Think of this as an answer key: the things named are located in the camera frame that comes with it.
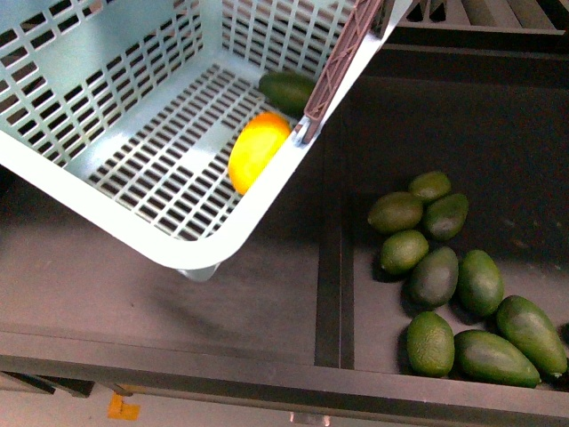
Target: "brown basket handle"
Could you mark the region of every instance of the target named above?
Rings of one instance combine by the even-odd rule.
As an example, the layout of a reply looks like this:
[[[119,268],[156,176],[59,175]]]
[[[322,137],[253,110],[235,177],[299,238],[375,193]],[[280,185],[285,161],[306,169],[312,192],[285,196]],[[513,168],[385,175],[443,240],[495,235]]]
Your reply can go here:
[[[302,138],[303,141],[312,141],[316,135],[333,96],[346,76],[349,65],[368,30],[372,29],[377,36],[383,36],[394,2],[395,0],[356,1],[304,109],[304,114],[310,119],[310,123]]]

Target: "orange tag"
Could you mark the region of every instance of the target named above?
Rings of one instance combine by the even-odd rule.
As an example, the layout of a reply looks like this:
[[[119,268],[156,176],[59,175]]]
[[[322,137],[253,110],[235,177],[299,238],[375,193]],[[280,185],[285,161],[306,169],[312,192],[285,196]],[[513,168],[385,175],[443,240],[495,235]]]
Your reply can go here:
[[[108,404],[108,418],[115,420],[136,421],[139,417],[140,405],[129,405],[123,402],[123,397],[113,393]]]

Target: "metal bar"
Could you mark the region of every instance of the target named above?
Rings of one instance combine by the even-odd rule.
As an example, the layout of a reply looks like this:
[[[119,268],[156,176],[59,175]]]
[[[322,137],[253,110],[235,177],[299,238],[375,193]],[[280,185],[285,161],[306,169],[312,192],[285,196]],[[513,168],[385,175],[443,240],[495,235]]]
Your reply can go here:
[[[320,240],[315,364],[354,368],[353,248],[349,233],[349,183],[339,120],[325,128],[324,224]]]
[[[59,378],[56,376],[30,375],[39,381],[44,381],[48,385],[56,389],[64,390],[70,393],[74,398],[88,398],[91,396],[92,388],[95,383],[93,381],[73,380],[70,378]]]
[[[35,378],[33,375],[18,374],[16,372],[0,372],[0,375],[29,388],[33,388],[34,391],[41,391],[44,394],[55,393],[55,389],[51,385],[47,384],[45,381]]]

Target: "avocado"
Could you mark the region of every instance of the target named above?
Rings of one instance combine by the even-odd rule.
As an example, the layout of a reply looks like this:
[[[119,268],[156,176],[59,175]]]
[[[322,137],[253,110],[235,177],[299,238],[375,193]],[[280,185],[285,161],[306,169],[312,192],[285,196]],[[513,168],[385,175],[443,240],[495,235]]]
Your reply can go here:
[[[409,192],[428,204],[450,193],[451,181],[441,171],[422,173],[411,181]]]
[[[486,252],[468,252],[459,264],[456,292],[465,309],[481,317],[496,311],[504,297],[500,270]]]
[[[439,198],[427,206],[422,224],[427,234],[438,241],[450,240],[462,230],[469,213],[469,201],[461,193]]]
[[[259,90],[287,116],[300,118],[316,86],[311,78],[292,71],[270,71],[259,81]]]
[[[421,221],[423,204],[413,194],[397,191],[380,197],[367,215],[369,224],[381,234],[412,229]]]
[[[454,336],[456,365],[469,378],[534,388],[541,382],[535,366],[501,336],[471,329]]]
[[[427,309],[435,309],[452,298],[459,277],[459,260],[448,246],[425,256],[413,269],[407,283],[411,299]]]
[[[511,295],[496,311],[496,323],[514,344],[544,374],[560,377],[567,370],[567,356],[553,323],[533,302]]]
[[[407,354],[417,374],[447,375],[454,362],[453,330],[436,313],[423,311],[407,329]]]
[[[381,267],[397,276],[412,269],[428,252],[429,242],[419,231],[399,231],[383,242]]]

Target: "floor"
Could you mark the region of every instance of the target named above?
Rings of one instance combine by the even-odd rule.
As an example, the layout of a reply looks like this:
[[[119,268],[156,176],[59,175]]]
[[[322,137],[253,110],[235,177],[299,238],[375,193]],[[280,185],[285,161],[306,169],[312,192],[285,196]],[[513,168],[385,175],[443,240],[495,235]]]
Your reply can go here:
[[[134,395],[124,403],[140,405],[136,421],[108,418],[113,392],[95,385],[88,399],[73,398],[65,391],[39,395],[21,391],[0,391],[2,427],[287,427],[288,412],[234,407],[156,396]],[[333,418],[331,427],[403,427],[402,424],[373,423]]]

